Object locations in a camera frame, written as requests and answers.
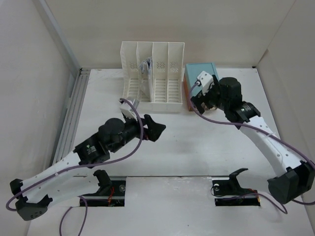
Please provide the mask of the drawer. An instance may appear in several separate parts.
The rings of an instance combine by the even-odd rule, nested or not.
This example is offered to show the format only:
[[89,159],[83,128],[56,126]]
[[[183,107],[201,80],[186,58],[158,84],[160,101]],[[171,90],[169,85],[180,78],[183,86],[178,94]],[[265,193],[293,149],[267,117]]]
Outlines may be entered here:
[[217,107],[212,106],[212,105],[204,105],[204,109],[205,109],[205,111],[210,111],[210,110],[216,110]]

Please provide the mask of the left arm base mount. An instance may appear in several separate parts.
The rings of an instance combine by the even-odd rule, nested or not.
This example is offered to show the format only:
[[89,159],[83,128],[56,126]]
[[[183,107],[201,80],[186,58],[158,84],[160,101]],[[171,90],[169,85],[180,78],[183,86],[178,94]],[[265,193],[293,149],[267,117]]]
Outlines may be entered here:
[[88,207],[124,207],[126,177],[110,178],[105,170],[97,170],[97,190],[83,195]]

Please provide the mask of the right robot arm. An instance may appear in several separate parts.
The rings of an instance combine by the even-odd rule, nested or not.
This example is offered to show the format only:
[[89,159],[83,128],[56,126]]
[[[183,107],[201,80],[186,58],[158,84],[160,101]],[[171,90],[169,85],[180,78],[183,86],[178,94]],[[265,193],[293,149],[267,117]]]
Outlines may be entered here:
[[[315,164],[305,154],[278,138],[266,124],[260,111],[243,100],[240,82],[233,77],[217,79],[201,72],[193,85],[200,92],[190,99],[194,112],[202,119],[222,125],[233,125],[247,136],[272,166],[275,177],[268,180],[271,196],[281,204],[298,202],[297,197],[308,192],[315,179]],[[203,116],[205,109],[224,112],[226,121],[214,121]]]

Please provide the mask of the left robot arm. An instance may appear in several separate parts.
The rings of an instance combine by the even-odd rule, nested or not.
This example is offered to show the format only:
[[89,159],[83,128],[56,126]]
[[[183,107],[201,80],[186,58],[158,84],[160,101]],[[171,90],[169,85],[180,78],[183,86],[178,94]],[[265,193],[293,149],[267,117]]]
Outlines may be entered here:
[[145,114],[133,118],[111,118],[98,131],[78,144],[66,157],[45,171],[26,180],[10,182],[16,196],[16,211],[25,221],[34,220],[48,208],[86,194],[105,195],[112,181],[100,165],[134,138],[155,142],[166,129]]

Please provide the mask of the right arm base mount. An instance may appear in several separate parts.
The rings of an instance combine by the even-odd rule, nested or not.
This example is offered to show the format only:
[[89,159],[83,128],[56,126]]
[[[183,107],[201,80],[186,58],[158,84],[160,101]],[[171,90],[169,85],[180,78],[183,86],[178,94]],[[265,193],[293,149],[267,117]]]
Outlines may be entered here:
[[248,168],[240,168],[228,176],[214,177],[212,179],[211,194],[215,197],[216,207],[248,207],[260,206],[257,191],[243,188],[239,184],[237,176],[247,171]]

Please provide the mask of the white Canon manual booklet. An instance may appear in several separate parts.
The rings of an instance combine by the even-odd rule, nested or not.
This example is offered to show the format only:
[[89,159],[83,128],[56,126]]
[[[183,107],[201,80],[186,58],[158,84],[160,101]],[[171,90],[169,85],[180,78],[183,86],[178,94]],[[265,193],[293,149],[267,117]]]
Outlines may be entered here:
[[140,84],[140,89],[144,94],[152,100],[152,93],[153,93],[153,61],[152,57],[148,57],[143,60],[140,65],[139,69],[141,74],[143,75],[143,82]]

